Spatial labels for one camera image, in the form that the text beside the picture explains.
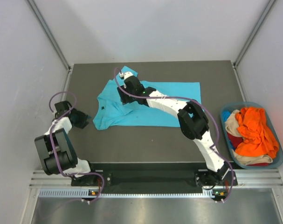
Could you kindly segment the cyan t shirt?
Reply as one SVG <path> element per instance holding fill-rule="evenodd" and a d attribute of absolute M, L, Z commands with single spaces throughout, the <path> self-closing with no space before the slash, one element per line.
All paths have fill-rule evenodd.
<path fill-rule="evenodd" d="M 199 82 L 141 81 L 141 83 L 144 87 L 153 87 L 168 96 L 191 98 L 201 103 Z M 105 130 L 111 126 L 179 127 L 177 118 L 159 109 L 140 105 L 137 102 L 123 105 L 114 79 L 107 82 L 97 100 L 98 111 L 93 119 L 97 130 Z"/>

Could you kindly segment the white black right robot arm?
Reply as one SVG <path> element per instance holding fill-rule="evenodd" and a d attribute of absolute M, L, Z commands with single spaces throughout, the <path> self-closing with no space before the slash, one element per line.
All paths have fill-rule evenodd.
<path fill-rule="evenodd" d="M 213 142 L 208 126 L 208 118 L 196 100 L 170 97 L 152 87 L 145 88 L 131 72 L 119 73 L 124 84 L 117 84 L 117 91 L 123 104 L 138 102 L 150 108 L 166 112 L 179 121 L 179 126 L 188 139 L 193 140 L 203 155 L 212 183 L 222 184 L 229 172 L 225 162 Z"/>

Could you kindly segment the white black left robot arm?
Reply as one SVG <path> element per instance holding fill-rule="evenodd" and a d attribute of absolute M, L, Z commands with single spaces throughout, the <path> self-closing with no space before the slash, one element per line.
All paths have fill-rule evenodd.
<path fill-rule="evenodd" d="M 47 175 L 65 174 L 81 177 L 88 185 L 97 182 L 97 172 L 91 169 L 87 160 L 77 157 L 68 136 L 73 127 L 84 129 L 89 124 L 89 118 L 89 115 L 73 108 L 69 101 L 55 104 L 55 119 L 50 128 L 35 138 L 41 166 Z"/>

